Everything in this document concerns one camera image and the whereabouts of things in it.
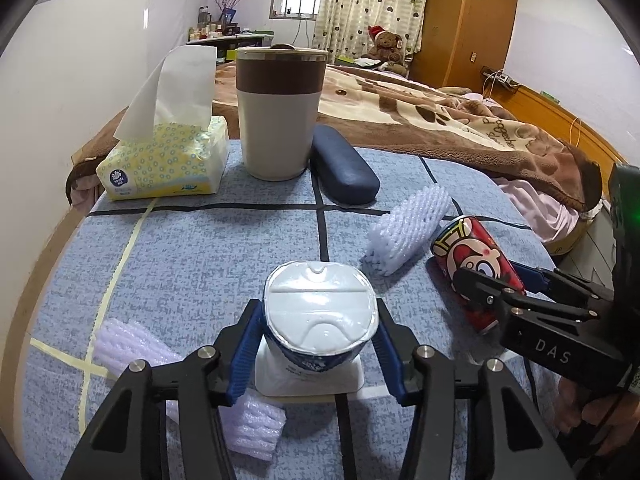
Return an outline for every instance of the wooden bed frame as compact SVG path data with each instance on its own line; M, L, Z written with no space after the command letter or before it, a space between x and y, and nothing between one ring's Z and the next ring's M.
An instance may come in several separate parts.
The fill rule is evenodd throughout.
M602 189L609 197L609 176L613 165L616 162L626 164L626 160L598 132L583 121L577 120L575 115L560 105L526 86L510 91L496 85L491 97L515 115L519 121L535 124L556 139L574 144L583 150L587 157L600 165Z

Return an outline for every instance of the yellow tape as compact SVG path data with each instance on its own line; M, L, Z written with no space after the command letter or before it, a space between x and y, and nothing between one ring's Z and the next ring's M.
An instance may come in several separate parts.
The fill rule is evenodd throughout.
M127 260L129 259L129 255L133 250L133 245L135 245L136 240L138 239L138 234L140 234L140 229L142 228L142 224L144 223L149 213L153 210L154 206L158 199L152 200L151 204L146 208L146 211L143 215L138 219L136 225L133 227L133 231L131 232L131 236L129 237L129 242L127 246L124 248L124 252L120 257L120 262L116 267L116 270L113 272L113 276L111 277L111 281L107 286L107 290L105 291L102 301L100 302L100 307L98 307L98 312L95 315L94 327L91 330L91 337L89 338L89 346L86 349L86 356L84 357L84 362L87 367L93 364L94 358L94 347L95 347L95 334L98 332L100 325L104 320L104 315L107 313L107 307L109 306L109 302L111 301L111 297L113 295L113 291L116 288L116 284L118 283L118 278L122 273L122 269L124 268ZM86 397L89 392L89 382L91 381L91 374L85 369L84 370L84 378L82 379L82 392L80 393L80 405L78 406L78 429L80 430L80 435L84 433L86 430Z
M52 346L49 346L46 343L43 343L42 341L39 341L33 337L31 338L30 345L44 352L45 354L48 354L51 357L62 361L64 364L72 366L73 368L77 368L78 370L82 370L83 372L88 372L100 377L108 377L110 379L113 378L107 368L94 364L87 365L87 363L82 359L78 359L77 357L66 354L63 351L58 350L57 348L53 348Z

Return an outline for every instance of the logo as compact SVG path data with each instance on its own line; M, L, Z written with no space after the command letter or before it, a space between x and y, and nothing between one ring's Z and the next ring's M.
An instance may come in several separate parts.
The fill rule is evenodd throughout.
M109 175L109 180L115 187L124 186L129 179L127 178L127 174L122 170L113 170Z
M547 357L551 357L553 359L560 359L560 362L565 365L569 362L569 358L571 357L571 352L562 352L562 355L558 355L558 346L554 346L549 349L544 339L538 339L538 344L536 345L536 351L546 353Z

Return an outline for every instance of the wardrobe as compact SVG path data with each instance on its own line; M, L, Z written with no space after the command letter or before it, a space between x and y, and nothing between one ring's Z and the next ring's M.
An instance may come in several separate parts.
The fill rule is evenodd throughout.
M518 0L427 0L409 79L482 91L483 67L504 67Z

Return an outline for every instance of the teddy bear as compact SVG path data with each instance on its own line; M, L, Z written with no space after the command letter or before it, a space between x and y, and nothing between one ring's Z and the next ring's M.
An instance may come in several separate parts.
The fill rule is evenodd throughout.
M404 66L402 37L385 30L379 25L369 26L369 35L373 40L374 46L362 57L388 62L386 70L405 76L407 69Z

